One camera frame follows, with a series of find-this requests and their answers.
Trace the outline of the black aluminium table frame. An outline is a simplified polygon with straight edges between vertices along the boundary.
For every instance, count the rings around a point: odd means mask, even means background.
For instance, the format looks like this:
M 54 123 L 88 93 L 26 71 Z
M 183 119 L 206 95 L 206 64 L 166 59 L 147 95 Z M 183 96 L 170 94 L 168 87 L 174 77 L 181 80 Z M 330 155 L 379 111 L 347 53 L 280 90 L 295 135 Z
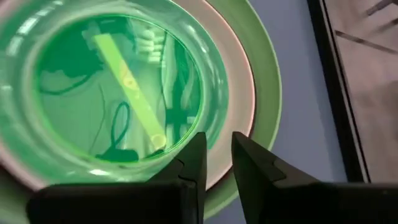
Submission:
M 348 81 L 325 0 L 307 0 L 348 181 L 370 183 Z

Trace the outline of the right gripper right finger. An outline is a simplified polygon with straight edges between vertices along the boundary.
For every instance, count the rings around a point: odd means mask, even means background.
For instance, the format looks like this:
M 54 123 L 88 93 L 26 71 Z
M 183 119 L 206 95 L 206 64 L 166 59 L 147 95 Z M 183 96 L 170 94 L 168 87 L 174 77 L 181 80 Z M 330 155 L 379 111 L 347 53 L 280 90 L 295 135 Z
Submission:
M 398 184 L 323 182 L 240 132 L 231 151 L 247 224 L 398 224 Z

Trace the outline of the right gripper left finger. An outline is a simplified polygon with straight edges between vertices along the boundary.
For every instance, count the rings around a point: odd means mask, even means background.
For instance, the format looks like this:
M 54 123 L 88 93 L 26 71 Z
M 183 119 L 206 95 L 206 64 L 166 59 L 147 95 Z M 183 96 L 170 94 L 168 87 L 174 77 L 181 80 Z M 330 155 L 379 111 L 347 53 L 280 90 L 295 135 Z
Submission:
M 206 135 L 145 182 L 55 184 L 26 205 L 30 224 L 203 224 Z

